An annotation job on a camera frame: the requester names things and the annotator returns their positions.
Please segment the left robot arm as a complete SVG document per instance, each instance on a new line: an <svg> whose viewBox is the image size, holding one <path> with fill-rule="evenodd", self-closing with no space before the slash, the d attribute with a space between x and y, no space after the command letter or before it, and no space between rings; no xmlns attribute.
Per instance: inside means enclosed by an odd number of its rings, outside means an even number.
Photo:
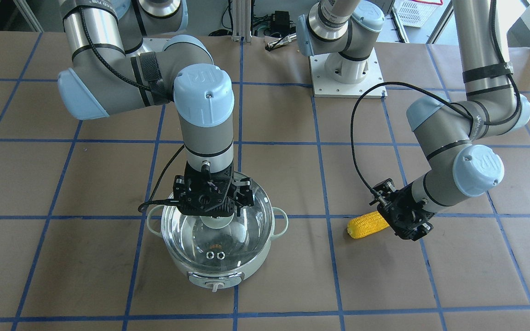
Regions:
<svg viewBox="0 0 530 331"><path fill-rule="evenodd" d="M391 179L369 186L377 211L354 218L347 233L357 239L392 228L404 240L416 241L432 229L429 220L443 209L486 193L502 182L501 158L484 137L523 127L530 103L513 79L506 33L499 27L495 0L452 2L462 57L466 100L448 102L421 92L406 111L430 170L398 190ZM297 21L297 42L308 57L326 54L325 74L342 86L366 80L368 63L384 15L365 0L322 0Z"/></svg>

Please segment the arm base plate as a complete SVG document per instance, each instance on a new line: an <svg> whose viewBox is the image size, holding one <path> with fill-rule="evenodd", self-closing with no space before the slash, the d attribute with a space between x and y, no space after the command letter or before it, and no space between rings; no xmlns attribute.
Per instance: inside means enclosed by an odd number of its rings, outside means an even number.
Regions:
<svg viewBox="0 0 530 331"><path fill-rule="evenodd" d="M315 97L358 98L383 82L376 50L360 62L343 58L339 53L309 57Z"/></svg>

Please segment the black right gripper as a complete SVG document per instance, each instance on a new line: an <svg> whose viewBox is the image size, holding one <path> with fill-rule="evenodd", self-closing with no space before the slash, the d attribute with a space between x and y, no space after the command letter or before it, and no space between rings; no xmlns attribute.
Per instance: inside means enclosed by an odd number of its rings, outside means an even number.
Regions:
<svg viewBox="0 0 530 331"><path fill-rule="evenodd" d="M173 200L183 215L240 217L243 207L254 205L252 184L233 167L210 174L186 167L183 176L174 178Z"/></svg>

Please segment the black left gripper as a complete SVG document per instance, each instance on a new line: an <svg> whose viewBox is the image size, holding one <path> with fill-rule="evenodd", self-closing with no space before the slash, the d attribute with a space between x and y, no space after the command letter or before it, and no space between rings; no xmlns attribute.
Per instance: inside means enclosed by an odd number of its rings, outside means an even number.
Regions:
<svg viewBox="0 0 530 331"><path fill-rule="evenodd" d="M369 205L379 203L383 218L401 239L417 241L433 229L429 219L434 213L423 209L424 201L414 200L410 187L396 191L393 180L388 178L373 187L372 195Z"/></svg>

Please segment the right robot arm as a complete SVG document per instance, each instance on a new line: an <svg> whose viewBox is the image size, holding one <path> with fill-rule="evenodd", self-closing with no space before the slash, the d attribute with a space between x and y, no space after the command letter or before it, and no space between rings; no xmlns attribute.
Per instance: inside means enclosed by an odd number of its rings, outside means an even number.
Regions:
<svg viewBox="0 0 530 331"><path fill-rule="evenodd" d="M187 162L173 197L150 205L183 215L239 216L254 205L252 180L234 179L234 93L229 74L197 38L173 36L162 50L143 52L143 37L185 28L183 0L62 0L60 13L73 67L58 75L68 111L79 120L173 102Z"/></svg>

